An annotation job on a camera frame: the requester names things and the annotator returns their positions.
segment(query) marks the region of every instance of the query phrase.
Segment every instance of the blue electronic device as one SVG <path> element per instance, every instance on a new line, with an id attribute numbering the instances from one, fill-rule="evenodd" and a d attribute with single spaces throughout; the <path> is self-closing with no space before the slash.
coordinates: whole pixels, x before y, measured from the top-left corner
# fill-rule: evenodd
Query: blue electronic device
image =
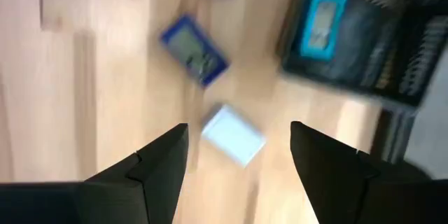
<path id="1" fill-rule="evenodd" d="M 348 0 L 311 0 L 300 43 L 300 55 L 331 60 Z"/>
<path id="2" fill-rule="evenodd" d="M 168 51 L 206 87 L 228 68 L 222 53 L 188 15 L 181 17 L 161 36 Z"/>

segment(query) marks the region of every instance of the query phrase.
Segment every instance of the wooden surface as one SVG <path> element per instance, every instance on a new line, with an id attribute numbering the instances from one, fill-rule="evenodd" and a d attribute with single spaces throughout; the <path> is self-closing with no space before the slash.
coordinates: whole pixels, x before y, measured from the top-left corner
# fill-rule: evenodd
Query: wooden surface
<path id="1" fill-rule="evenodd" d="M 378 108 L 278 72 L 288 0 L 0 0 L 0 180 L 86 179 L 190 125 L 175 223 L 316 223 L 292 120 L 368 151 Z M 202 90 L 158 42 L 188 12 L 232 62 Z M 200 139 L 218 102 L 267 136 L 245 169 Z"/>

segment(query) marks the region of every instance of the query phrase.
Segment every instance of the wood grain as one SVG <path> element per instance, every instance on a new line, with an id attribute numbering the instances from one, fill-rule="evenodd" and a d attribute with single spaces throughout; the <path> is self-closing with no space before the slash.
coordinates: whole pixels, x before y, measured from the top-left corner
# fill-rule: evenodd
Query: wood grain
<path id="1" fill-rule="evenodd" d="M 187 122 L 175 223 L 317 223 L 289 150 L 291 121 L 368 151 L 378 106 L 279 73 L 274 47 L 287 7 L 288 0 L 0 0 L 0 144 L 10 144 L 0 174 L 84 179 Z M 206 90 L 158 41 L 183 13 L 231 61 Z M 267 137 L 245 169 L 200 136 L 218 103 Z"/>

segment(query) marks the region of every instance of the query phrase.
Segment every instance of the digital display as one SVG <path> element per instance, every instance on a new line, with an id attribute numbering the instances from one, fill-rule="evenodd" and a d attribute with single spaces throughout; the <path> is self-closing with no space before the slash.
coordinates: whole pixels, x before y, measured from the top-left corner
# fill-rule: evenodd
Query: digital display
<path id="1" fill-rule="evenodd" d="M 309 47 L 321 50 L 327 47 L 336 9 L 335 2 L 322 1 L 318 4 L 309 37 Z"/>
<path id="2" fill-rule="evenodd" d="M 217 56 L 205 50 L 203 42 L 188 25 L 184 25 L 171 37 L 169 49 L 200 80 L 218 66 Z"/>

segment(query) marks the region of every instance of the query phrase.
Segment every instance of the white box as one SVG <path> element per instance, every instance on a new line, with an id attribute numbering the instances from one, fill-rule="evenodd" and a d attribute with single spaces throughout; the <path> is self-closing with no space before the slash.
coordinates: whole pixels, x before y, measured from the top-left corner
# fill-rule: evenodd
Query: white box
<path id="1" fill-rule="evenodd" d="M 245 167 L 265 145 L 265 137 L 230 106 L 223 105 L 206 123 L 202 136 Z"/>

